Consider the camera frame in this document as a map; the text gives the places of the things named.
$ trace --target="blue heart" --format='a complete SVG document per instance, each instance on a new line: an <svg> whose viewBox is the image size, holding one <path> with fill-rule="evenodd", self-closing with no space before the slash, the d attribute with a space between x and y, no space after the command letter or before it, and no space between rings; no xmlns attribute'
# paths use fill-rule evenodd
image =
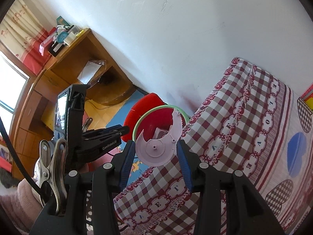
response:
<svg viewBox="0 0 313 235"><path fill-rule="evenodd" d="M301 170L302 156L306 153L306 137L298 132L290 139L287 147L287 166L289 175L294 178Z"/></svg>

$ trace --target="power cord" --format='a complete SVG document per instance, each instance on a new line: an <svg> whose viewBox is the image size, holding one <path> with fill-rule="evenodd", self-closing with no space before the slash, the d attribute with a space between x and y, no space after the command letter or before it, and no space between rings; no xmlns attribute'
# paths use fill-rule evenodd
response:
<svg viewBox="0 0 313 235"><path fill-rule="evenodd" d="M9 136L7 135L7 131L5 130L5 127L3 125L2 119L0 117L0 132L2 134L2 137L4 139L4 142L7 145L7 149L9 150L13 160L15 161L18 169L21 171L22 175L24 176L24 178L27 180L27 182L32 186L32 188L34 188L34 190L45 200L47 200L47 196L46 194L43 192L43 190L35 183L35 181L30 177L30 175L27 173L27 171L25 170L21 160L19 159L12 143L11 140L9 138Z"/></svg>

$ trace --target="curtain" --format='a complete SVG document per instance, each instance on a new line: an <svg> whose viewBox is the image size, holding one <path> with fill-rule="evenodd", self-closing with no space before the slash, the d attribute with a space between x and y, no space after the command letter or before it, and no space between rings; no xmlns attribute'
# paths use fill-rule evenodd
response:
<svg viewBox="0 0 313 235"><path fill-rule="evenodd" d="M44 56L39 52L48 35L23 0L15 0L0 24L0 41L35 75L50 57L48 52Z"/></svg>

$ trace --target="checkered bedspread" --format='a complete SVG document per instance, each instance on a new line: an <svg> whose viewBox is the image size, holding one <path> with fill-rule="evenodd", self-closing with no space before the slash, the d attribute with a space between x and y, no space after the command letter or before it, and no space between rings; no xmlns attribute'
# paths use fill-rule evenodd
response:
<svg viewBox="0 0 313 235"><path fill-rule="evenodd" d="M312 112L266 71L234 58L185 126L182 138L216 169L242 170L287 234L312 206ZM121 219L138 234L192 235L198 194L185 188L177 156L151 167L114 199ZM226 200L221 202L226 228Z"/></svg>

